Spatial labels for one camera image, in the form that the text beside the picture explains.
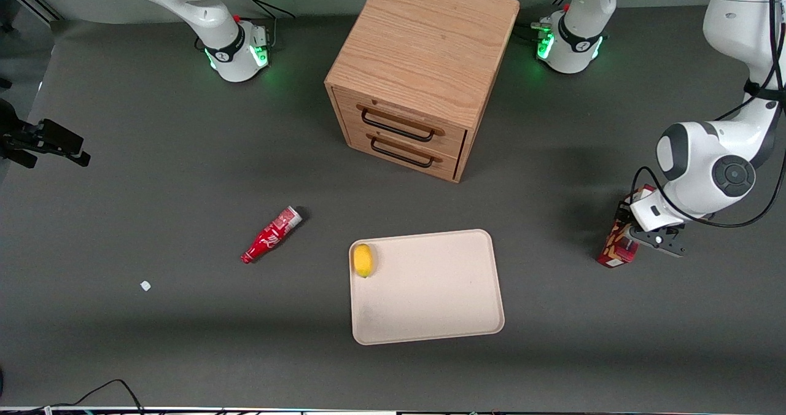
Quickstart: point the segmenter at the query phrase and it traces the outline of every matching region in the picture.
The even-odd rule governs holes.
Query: yellow lemon
[[[359,244],[354,247],[352,252],[352,265],[354,272],[362,278],[371,275],[374,270],[374,258],[371,256],[371,248],[367,244]]]

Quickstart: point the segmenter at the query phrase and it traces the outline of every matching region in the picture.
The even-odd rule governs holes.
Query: wooden cabinet
[[[325,79],[348,146],[459,182],[518,10],[366,1]]]

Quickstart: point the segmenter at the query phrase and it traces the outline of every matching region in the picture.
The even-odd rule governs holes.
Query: drawer
[[[459,157],[465,130],[409,113],[358,93],[334,88],[336,102],[347,130],[371,129],[416,149],[427,149]]]
[[[453,180],[457,166],[455,157],[415,149],[368,128],[354,128],[348,130],[348,134],[354,149],[444,180]]]

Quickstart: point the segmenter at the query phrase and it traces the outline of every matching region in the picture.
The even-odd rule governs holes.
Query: green led light
[[[538,44],[538,57],[545,60],[551,52],[552,45],[554,45],[554,35],[548,33]]]
[[[601,49],[601,43],[603,43],[603,36],[597,40],[597,45],[595,45],[595,52],[592,53],[592,58],[595,59],[597,57],[598,50]]]
[[[259,68],[267,65],[267,48],[248,45],[248,51],[251,52]]]
[[[210,53],[208,52],[207,48],[204,50],[204,54],[205,54],[205,56],[208,57],[208,60],[210,60],[210,67],[213,68],[214,70],[216,70],[216,64],[213,63],[213,57],[210,56]]]

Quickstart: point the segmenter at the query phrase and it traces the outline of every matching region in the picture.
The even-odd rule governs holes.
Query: plastic tray
[[[368,244],[374,272],[352,268]],[[494,334],[505,325],[491,236],[483,230],[356,241],[352,335],[364,345]]]

